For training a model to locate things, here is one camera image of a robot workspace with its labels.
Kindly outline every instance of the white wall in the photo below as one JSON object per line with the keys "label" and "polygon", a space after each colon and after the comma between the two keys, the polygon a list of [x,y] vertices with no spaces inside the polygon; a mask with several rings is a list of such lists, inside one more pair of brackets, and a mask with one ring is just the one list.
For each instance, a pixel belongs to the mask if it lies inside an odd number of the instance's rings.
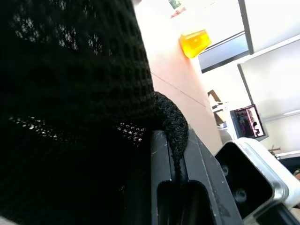
{"label": "white wall", "polygon": [[241,64],[262,118],[300,109],[300,40]]}
{"label": "white wall", "polygon": [[261,143],[271,149],[281,147],[280,152],[300,150],[300,114],[265,123],[269,137]]}
{"label": "white wall", "polygon": [[230,109],[251,105],[236,62],[228,63],[201,75],[207,91],[214,90]]}
{"label": "white wall", "polygon": [[142,0],[135,7],[154,89],[179,107],[199,138],[215,153],[222,144],[207,93],[199,79],[199,61],[186,58],[178,41],[180,29],[188,23],[188,18],[180,14],[170,19],[171,13],[166,13],[170,7],[167,0]]}
{"label": "white wall", "polygon": [[245,0],[254,52],[300,34],[299,0]]}

